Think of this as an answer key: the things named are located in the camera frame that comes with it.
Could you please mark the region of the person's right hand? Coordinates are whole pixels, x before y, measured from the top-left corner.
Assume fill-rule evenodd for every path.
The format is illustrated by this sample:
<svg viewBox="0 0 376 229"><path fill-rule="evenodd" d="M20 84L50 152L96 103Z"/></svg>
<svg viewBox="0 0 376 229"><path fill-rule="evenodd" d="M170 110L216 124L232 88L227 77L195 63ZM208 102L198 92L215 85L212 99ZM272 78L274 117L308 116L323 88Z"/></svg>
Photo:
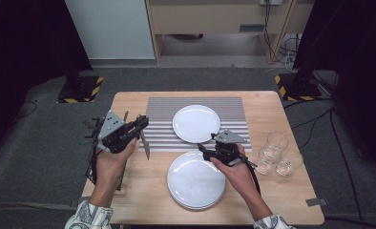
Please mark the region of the person's right hand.
<svg viewBox="0 0 376 229"><path fill-rule="evenodd" d="M214 157L211 157L210 161L227 177L233 188L247 204L259 205L261 203L261 195L244 162L239 162L229 167Z"/></svg>

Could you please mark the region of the person's left hand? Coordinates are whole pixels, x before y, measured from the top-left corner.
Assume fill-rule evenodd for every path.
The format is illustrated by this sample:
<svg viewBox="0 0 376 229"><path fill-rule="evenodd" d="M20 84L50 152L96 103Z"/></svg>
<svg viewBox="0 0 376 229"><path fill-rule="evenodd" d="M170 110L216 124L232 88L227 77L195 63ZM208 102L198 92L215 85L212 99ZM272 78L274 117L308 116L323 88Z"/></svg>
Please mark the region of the person's left hand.
<svg viewBox="0 0 376 229"><path fill-rule="evenodd" d="M98 149L96 152L96 182L95 191L101 196L113 194L119 183L121 172L123 171L128 158L134 153L138 140L131 140L126 148L113 154Z"/></svg>

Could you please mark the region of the metal table knife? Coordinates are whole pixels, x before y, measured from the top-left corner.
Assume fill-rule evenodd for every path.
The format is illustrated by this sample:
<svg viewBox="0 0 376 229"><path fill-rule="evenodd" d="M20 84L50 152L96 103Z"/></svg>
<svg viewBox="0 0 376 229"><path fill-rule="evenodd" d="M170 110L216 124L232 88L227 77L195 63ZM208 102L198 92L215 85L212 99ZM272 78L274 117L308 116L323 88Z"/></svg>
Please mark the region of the metal table knife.
<svg viewBox="0 0 376 229"><path fill-rule="evenodd" d="M145 137L145 134L144 134L144 129L142 129L140 131L140 138L141 138L141 142L142 142L142 145L143 145L143 148L144 148L144 151L145 151L145 155L146 155L146 158L147 160L150 160L150 144L149 142L146 140L146 137Z"/></svg>

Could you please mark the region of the striped placemat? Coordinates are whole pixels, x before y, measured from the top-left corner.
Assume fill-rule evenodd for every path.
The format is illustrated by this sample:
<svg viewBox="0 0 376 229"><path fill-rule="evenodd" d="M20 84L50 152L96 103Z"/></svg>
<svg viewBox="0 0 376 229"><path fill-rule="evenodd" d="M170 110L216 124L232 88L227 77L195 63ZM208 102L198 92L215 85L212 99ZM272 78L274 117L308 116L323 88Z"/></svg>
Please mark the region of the striped placemat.
<svg viewBox="0 0 376 229"><path fill-rule="evenodd" d="M152 153L185 153L197 148L197 143L180 139L172 127L176 112L189 105L203 105L214 110L220 119L218 133L228 129L244 137L247 140L243 143L245 151L252 152L248 125L240 97L150 97L146 109L149 126L144 134ZM210 139L201 144L212 149L215 142Z"/></svg>

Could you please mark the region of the beige desk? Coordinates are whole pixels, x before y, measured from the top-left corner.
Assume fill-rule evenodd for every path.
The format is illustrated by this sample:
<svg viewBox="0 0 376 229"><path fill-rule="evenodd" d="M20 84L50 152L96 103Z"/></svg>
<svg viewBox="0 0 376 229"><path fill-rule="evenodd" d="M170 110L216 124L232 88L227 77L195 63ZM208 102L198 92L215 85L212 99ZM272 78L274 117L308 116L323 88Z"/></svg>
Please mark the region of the beige desk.
<svg viewBox="0 0 376 229"><path fill-rule="evenodd" d="M260 0L145 2L156 61L165 35L257 32L272 63L286 35L303 33L315 0L283 0L280 6L261 6Z"/></svg>

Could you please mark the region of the white plate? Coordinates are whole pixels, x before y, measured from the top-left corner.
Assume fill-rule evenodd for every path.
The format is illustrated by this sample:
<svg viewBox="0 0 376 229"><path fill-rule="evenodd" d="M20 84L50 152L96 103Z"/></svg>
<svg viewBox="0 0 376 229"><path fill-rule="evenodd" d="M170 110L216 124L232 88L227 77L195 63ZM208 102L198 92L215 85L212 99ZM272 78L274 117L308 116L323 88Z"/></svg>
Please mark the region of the white plate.
<svg viewBox="0 0 376 229"><path fill-rule="evenodd" d="M203 105L189 105L176 112L172 127L175 134L189 143L203 143L210 140L220 128L219 115Z"/></svg>
<svg viewBox="0 0 376 229"><path fill-rule="evenodd" d="M224 192L224 185L217 186L169 186L171 197L189 210L204 210L215 205Z"/></svg>
<svg viewBox="0 0 376 229"><path fill-rule="evenodd" d="M199 150L178 156L170 165L167 174L169 186L217 186L226 183L225 175L213 163L204 160Z"/></svg>

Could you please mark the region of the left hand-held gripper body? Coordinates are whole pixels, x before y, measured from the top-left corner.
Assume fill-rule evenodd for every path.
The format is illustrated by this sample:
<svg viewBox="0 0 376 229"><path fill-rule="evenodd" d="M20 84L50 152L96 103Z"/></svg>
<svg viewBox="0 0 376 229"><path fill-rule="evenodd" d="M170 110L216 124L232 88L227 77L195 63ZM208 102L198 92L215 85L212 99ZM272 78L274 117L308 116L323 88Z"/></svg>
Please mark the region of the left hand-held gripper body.
<svg viewBox="0 0 376 229"><path fill-rule="evenodd" d="M130 122L125 123L114 112L107 112L98 133L97 147L106 152L118 154L126 148L131 140L139 139L139 137L127 137L125 135L127 132L125 127L128 123Z"/></svg>

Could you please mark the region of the black curtain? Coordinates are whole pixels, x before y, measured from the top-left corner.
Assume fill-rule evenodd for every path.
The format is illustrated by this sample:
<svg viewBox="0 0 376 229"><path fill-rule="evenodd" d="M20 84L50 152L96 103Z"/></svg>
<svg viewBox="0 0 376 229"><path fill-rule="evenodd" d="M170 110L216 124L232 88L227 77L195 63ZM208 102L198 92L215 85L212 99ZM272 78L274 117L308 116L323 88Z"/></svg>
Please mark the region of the black curtain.
<svg viewBox="0 0 376 229"><path fill-rule="evenodd" d="M334 98L343 119L376 162L376 0L315 0L295 68L338 74Z"/></svg>
<svg viewBox="0 0 376 229"><path fill-rule="evenodd" d="M91 67L65 0L0 0L0 142L29 89L64 74L53 42L76 70Z"/></svg>

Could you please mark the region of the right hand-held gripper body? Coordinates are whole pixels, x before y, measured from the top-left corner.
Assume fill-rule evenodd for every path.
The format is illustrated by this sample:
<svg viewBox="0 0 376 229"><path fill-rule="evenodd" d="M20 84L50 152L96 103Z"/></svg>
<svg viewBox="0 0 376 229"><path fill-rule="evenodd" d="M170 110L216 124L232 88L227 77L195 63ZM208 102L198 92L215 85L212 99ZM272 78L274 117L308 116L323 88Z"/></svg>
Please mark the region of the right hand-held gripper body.
<svg viewBox="0 0 376 229"><path fill-rule="evenodd" d="M247 142L244 137L225 129L218 134L212 134L212 139L216 141L216 158L224 165L233 166L242 161L251 168L257 167L255 163L251 162L247 156L239 151L238 143Z"/></svg>

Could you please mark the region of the white panel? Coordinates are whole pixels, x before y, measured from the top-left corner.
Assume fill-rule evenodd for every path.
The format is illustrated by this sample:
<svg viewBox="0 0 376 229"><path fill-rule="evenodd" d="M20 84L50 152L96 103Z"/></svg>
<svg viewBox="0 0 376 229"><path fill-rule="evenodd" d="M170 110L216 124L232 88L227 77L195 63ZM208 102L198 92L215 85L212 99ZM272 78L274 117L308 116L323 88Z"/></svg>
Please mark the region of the white panel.
<svg viewBox="0 0 376 229"><path fill-rule="evenodd" d="M65 0L90 59L154 59L145 0Z"/></svg>

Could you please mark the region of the black stand with striped base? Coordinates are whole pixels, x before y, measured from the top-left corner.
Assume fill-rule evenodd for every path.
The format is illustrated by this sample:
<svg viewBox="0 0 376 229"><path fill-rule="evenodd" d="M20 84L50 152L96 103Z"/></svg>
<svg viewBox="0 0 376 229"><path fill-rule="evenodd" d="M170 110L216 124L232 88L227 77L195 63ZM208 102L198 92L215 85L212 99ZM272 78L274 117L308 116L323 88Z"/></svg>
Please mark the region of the black stand with striped base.
<svg viewBox="0 0 376 229"><path fill-rule="evenodd" d="M290 67L292 51L285 51L284 66L288 73L279 73L274 80L279 88L279 93L284 101L308 101L321 98L318 85L312 81L313 72L295 71Z"/></svg>
<svg viewBox="0 0 376 229"><path fill-rule="evenodd" d="M57 96L58 103L79 103L94 101L103 77L97 75L82 76L71 63L62 63L66 82Z"/></svg>

